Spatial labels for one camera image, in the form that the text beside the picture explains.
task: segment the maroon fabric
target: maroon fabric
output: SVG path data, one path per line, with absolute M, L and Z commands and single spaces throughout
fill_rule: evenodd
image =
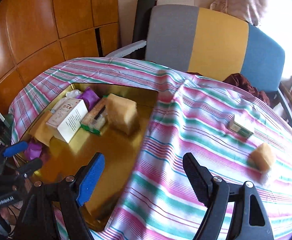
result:
M 258 92 L 258 90 L 255 87 L 253 87 L 247 80 L 247 78 L 245 78 L 242 74 L 239 73 L 232 74 L 223 82 L 247 91 L 248 93 L 259 98 L 261 101 L 265 102 L 268 106 L 270 106 L 270 101 L 266 93 L 264 91 Z

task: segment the metal bolt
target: metal bolt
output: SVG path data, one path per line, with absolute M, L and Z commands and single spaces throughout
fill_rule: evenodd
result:
M 35 187 L 40 187 L 41 185 L 42 185 L 42 182 L 40 180 L 38 180 L 34 183 Z
M 245 184 L 247 187 L 254 187 L 254 184 L 251 181 L 247 181 Z
M 222 178 L 221 178 L 220 176 L 215 176 L 215 177 L 213 177 L 213 180 L 214 180 L 215 182 L 222 182 Z
M 72 182 L 72 181 L 74 181 L 74 179 L 75 179 L 74 176 L 67 176 L 67 177 L 66 177 L 66 181 L 67 181 L 67 182 Z

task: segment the striped tablecloth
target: striped tablecloth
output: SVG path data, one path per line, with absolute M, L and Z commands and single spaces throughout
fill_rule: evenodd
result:
M 12 142 L 17 142 L 38 114 L 74 82 L 98 82 L 157 90 L 137 164 L 103 232 L 95 239 L 192 239 L 206 208 L 199 203 L 182 167 L 192 152 L 213 175 L 227 182 L 256 185 L 270 217 L 275 239 L 292 235 L 292 129 L 251 94 L 205 77 L 154 63 L 108 58 L 77 58 L 56 65 L 29 83 L 14 99 Z M 247 141 L 228 129 L 234 114 L 255 124 Z M 268 187 L 248 160 L 262 142 L 277 154 L 278 178 Z M 230 224 L 229 204 L 219 239 Z M 67 234 L 61 214 L 59 229 Z

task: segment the purple package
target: purple package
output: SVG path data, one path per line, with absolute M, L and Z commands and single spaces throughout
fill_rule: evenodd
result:
M 41 152 L 42 152 L 42 144 L 37 143 L 34 140 L 31 140 L 28 143 L 27 149 L 24 151 L 24 155 L 28 161 L 31 161 L 35 158 L 38 158 Z
M 77 96 L 76 98 L 84 100 L 88 112 L 91 111 L 93 107 L 97 104 L 97 102 L 100 100 L 98 95 L 96 95 L 95 92 L 90 87 L 86 88 L 84 93 Z

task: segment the chair backrest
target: chair backrest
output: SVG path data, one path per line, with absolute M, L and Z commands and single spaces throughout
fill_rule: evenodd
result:
M 145 59 L 223 81 L 243 74 L 258 90 L 277 91 L 284 50 L 233 16 L 187 5 L 152 9 Z

